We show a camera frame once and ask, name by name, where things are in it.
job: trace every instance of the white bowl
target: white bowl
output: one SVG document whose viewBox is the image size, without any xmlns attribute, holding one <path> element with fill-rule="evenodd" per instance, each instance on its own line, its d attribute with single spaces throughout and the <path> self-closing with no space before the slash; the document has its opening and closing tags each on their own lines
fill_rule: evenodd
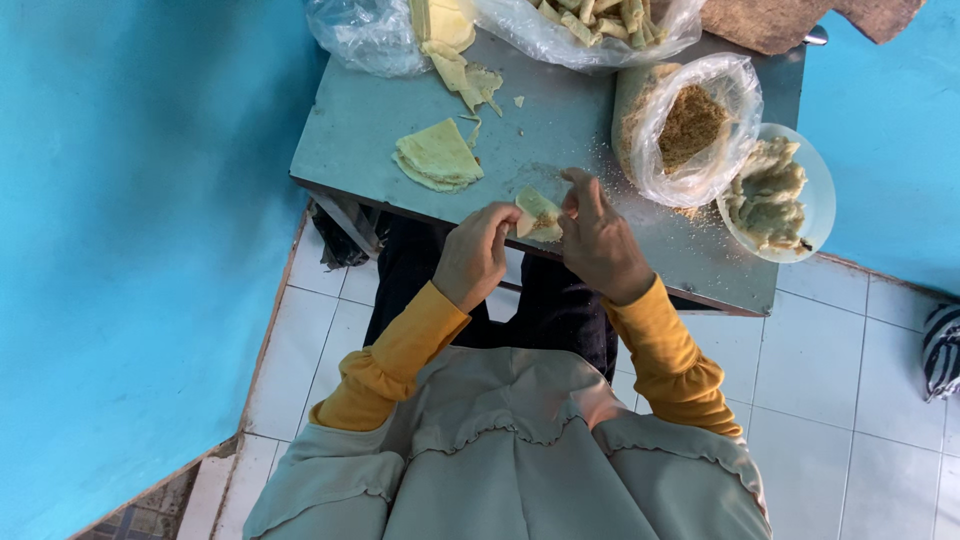
<svg viewBox="0 0 960 540">
<path fill-rule="evenodd" d="M 833 190 L 833 178 L 827 169 L 827 164 L 820 157 L 810 141 L 803 135 L 782 126 L 780 124 L 760 124 L 761 140 L 770 140 L 775 136 L 785 136 L 791 142 L 799 142 L 800 148 L 794 154 L 793 160 L 800 164 L 806 172 L 807 182 L 804 190 L 800 192 L 797 200 L 804 203 L 804 224 L 800 227 L 800 238 L 806 240 L 813 249 L 797 253 L 794 250 L 779 248 L 764 248 L 759 250 L 756 244 L 746 234 L 742 233 L 730 219 L 730 213 L 724 199 L 726 192 L 717 197 L 717 207 L 720 209 L 720 215 L 723 216 L 723 222 L 727 224 L 727 229 L 733 234 L 745 248 L 760 258 L 765 258 L 773 262 L 800 262 L 805 258 L 817 253 L 830 231 L 833 230 L 833 218 L 836 216 L 837 200 L 836 192 Z"/>
</svg>

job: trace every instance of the wooden board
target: wooden board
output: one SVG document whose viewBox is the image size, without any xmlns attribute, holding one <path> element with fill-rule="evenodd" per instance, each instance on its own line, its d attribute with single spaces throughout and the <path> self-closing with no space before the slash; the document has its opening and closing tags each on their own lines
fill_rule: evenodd
<svg viewBox="0 0 960 540">
<path fill-rule="evenodd" d="M 843 15 L 872 42 L 886 43 L 926 0 L 708 0 L 704 30 L 767 55 L 799 45 L 827 11 Z"/>
</svg>

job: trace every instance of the table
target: table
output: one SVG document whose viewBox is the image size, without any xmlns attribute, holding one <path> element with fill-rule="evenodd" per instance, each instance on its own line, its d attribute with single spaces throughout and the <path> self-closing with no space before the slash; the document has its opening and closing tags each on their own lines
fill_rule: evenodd
<svg viewBox="0 0 960 540">
<path fill-rule="evenodd" d="M 699 43 L 670 61 L 687 62 L 715 52 L 754 58 L 764 99 L 764 122 L 797 125 L 805 45 L 765 57 L 704 33 Z M 290 165 L 294 181 L 339 212 L 338 222 L 359 223 L 355 239 L 372 241 L 357 203 L 433 222 L 455 224 L 492 201 L 513 200 L 530 184 L 560 203 L 569 185 L 559 171 L 580 166 L 594 172 L 629 221 L 651 266 L 671 295 L 728 314 L 763 316 L 773 306 L 778 266 L 746 251 L 723 225 L 716 208 L 691 221 L 648 201 L 627 181 L 610 149 L 613 75 L 595 77 L 534 61 L 509 43 L 477 29 L 465 52 L 500 71 L 503 87 L 488 105 L 474 156 L 483 179 L 457 195 L 426 189 L 407 178 L 390 155 L 396 140 L 453 117 L 461 134 L 474 122 L 459 94 L 444 87 L 436 71 L 412 79 L 382 79 L 345 69 L 331 61 L 317 90 L 297 152 Z M 524 96 L 522 108 L 513 98 Z M 526 252 L 558 258 L 560 244 L 520 239 L 509 242 Z"/>
</svg>

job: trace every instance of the striped cloth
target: striped cloth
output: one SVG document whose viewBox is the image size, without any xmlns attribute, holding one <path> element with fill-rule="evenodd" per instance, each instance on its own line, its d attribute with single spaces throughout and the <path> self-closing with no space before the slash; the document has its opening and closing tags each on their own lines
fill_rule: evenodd
<svg viewBox="0 0 960 540">
<path fill-rule="evenodd" d="M 960 305 L 940 304 L 924 323 L 926 402 L 960 391 Z"/>
</svg>

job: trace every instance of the table leg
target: table leg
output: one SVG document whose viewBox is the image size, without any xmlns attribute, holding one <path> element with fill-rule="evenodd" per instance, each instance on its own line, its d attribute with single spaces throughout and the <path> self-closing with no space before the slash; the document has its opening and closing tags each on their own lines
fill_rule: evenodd
<svg viewBox="0 0 960 540">
<path fill-rule="evenodd" d="M 347 233 L 354 242 L 360 246 L 370 260 L 376 261 L 380 255 L 380 240 L 376 237 L 373 225 L 356 201 L 337 195 L 309 191 L 312 198 L 320 208 L 337 222 L 337 225 Z"/>
</svg>

